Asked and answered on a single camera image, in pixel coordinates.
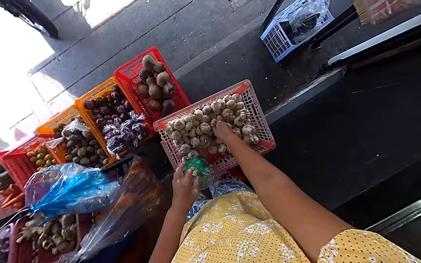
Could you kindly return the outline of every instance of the blue plastic bag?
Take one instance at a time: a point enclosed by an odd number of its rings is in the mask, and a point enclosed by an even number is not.
[[[98,168],[66,163],[34,173],[24,188],[28,208],[48,221],[64,213],[100,211],[117,199],[120,180],[109,180]]]

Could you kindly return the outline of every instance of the pink plastic crate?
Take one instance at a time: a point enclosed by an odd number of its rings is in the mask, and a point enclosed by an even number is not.
[[[264,154],[276,148],[276,142],[270,132],[266,118],[262,113],[261,106],[259,105],[258,98],[256,97],[256,93],[251,85],[251,81],[245,80],[154,122],[153,127],[155,131],[159,132],[162,138],[161,144],[165,149],[174,169],[176,169],[181,163],[182,157],[178,153],[176,146],[173,144],[173,140],[164,130],[167,122],[183,117],[197,109],[202,110],[205,105],[210,105],[216,99],[222,99],[225,95],[232,95],[234,93],[241,94],[245,107],[250,111],[248,119],[251,120],[251,125],[257,129],[256,136],[259,137],[259,144],[252,145],[251,148],[260,154]],[[238,162],[233,154],[222,154],[218,152],[216,154],[208,154],[205,158],[207,162],[209,162],[210,170],[213,173],[224,171],[238,165]]]

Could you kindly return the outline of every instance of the yellow polka dot fabric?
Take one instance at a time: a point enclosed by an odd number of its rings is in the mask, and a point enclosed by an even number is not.
[[[309,263],[257,195],[237,191],[208,202],[183,228],[173,261]],[[421,263],[380,235],[346,230],[320,251],[319,263]]]

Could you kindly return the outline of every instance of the woman's right hand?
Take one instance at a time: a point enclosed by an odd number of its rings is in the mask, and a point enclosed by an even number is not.
[[[238,138],[236,134],[233,133],[231,126],[223,121],[217,121],[216,127],[213,129],[215,136],[225,144],[234,137]]]

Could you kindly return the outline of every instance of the woman's left hand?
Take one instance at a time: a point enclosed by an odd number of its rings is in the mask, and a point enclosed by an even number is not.
[[[188,214],[191,206],[193,206],[199,191],[198,178],[192,176],[195,167],[188,169],[185,175],[183,175],[183,167],[186,163],[181,163],[173,174],[173,200],[172,209],[176,209],[180,212]]]

